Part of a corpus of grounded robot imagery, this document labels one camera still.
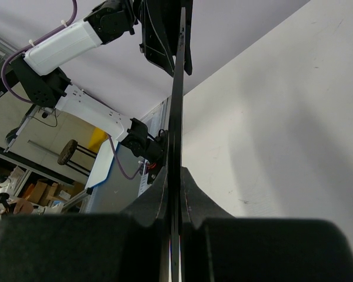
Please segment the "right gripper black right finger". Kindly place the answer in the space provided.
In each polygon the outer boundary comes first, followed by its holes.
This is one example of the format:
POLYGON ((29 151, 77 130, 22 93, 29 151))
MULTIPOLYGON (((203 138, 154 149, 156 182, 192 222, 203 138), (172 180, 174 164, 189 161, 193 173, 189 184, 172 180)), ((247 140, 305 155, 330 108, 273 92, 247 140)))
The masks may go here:
POLYGON ((316 219, 234 217, 181 170, 183 281, 353 281, 343 232, 316 219))

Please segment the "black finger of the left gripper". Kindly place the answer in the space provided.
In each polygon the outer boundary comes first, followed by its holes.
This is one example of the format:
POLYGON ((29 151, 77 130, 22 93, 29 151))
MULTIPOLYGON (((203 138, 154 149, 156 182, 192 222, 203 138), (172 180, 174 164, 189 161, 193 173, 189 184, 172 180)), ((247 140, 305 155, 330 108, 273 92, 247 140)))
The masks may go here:
POLYGON ((192 26, 192 9, 193 0, 180 1, 181 8, 185 8, 185 63, 184 71, 187 75, 192 75, 192 58, 191 58, 191 26, 192 26))
POLYGON ((173 77, 175 63, 161 16, 161 1, 142 1, 140 7, 144 56, 173 77))

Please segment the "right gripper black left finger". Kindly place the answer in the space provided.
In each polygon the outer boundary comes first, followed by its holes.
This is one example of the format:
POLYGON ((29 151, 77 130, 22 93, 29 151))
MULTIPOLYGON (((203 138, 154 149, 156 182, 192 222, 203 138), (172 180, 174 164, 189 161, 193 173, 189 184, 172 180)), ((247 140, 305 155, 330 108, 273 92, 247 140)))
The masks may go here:
POLYGON ((0 281, 168 281, 167 176, 119 213, 9 216, 0 281))

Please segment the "small whiteboard black frame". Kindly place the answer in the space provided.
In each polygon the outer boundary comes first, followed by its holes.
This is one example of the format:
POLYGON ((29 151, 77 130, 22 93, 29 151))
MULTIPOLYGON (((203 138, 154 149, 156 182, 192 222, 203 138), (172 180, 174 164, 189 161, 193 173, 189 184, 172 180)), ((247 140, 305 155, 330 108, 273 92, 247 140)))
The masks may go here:
POLYGON ((179 37, 172 85, 171 108, 168 123, 168 157, 166 206, 171 280, 179 280, 179 200, 182 164, 182 110, 185 63, 185 8, 181 9, 179 37))

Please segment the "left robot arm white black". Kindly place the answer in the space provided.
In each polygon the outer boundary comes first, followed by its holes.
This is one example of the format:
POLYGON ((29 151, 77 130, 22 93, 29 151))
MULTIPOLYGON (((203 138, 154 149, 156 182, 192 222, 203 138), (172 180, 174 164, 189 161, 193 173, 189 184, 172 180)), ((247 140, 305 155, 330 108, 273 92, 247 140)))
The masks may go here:
POLYGON ((104 1, 6 60, 28 102, 100 128, 157 166, 165 149, 140 118, 192 73, 192 1, 104 1))

